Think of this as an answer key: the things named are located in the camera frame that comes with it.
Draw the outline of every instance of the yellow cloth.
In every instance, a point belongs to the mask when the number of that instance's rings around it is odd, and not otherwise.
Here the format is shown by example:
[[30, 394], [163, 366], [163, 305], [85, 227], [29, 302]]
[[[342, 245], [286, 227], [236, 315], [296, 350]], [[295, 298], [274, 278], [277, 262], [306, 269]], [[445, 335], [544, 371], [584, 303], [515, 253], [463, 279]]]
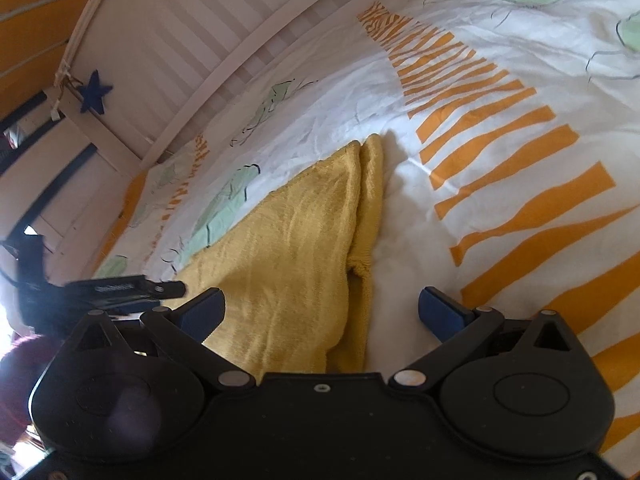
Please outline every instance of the yellow cloth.
[[177, 277], [187, 299], [210, 286], [226, 297], [208, 348], [256, 378], [362, 370], [382, 160], [379, 136], [350, 142], [194, 255]]

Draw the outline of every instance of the maroon fabric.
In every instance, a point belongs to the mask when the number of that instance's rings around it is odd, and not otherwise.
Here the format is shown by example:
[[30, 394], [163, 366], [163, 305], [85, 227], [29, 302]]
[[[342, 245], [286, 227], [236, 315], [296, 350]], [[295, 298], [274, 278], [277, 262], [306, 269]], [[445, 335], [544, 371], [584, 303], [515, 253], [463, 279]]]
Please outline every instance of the maroon fabric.
[[0, 441], [15, 446], [31, 423], [29, 396], [58, 343], [47, 336], [19, 339], [0, 359]]

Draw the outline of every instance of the bed sheet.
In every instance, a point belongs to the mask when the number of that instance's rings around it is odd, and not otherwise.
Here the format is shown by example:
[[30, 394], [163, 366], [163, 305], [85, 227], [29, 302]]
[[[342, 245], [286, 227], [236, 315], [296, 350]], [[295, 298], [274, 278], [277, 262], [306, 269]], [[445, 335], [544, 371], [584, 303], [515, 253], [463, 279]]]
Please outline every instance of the bed sheet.
[[98, 275], [172, 278], [268, 192], [383, 135], [367, 368], [438, 344], [437, 286], [561, 312], [614, 390], [604, 457], [640, 471], [640, 0], [378, 0], [252, 82], [146, 176]]

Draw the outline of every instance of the orange fabric edge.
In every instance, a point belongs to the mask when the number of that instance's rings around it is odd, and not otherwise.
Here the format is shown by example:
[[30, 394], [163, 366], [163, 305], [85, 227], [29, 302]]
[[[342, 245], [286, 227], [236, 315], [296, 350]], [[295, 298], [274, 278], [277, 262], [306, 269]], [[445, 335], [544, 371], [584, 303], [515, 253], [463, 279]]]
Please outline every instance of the orange fabric edge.
[[129, 221], [133, 218], [133, 213], [136, 211], [140, 197], [142, 196], [142, 190], [145, 189], [147, 171], [143, 171], [136, 176], [124, 194], [122, 201], [122, 210], [118, 215], [118, 219], [113, 223], [111, 232], [107, 235], [104, 244], [100, 248], [100, 252], [94, 261], [92, 274], [100, 267], [105, 258], [109, 255], [111, 250], [115, 247], [117, 241], [120, 239], [124, 231], [129, 225]]

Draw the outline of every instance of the blue star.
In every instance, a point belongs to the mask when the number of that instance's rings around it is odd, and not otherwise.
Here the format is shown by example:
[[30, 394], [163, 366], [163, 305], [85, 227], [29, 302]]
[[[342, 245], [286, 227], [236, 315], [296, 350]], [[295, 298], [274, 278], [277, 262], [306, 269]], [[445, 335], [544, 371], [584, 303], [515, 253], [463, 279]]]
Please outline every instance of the blue star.
[[89, 84], [79, 86], [78, 92], [82, 96], [82, 106], [80, 107], [80, 113], [85, 113], [89, 108], [93, 108], [98, 115], [104, 115], [104, 106], [102, 105], [102, 98], [107, 95], [113, 86], [100, 85], [100, 76], [98, 71], [94, 70], [89, 78]]

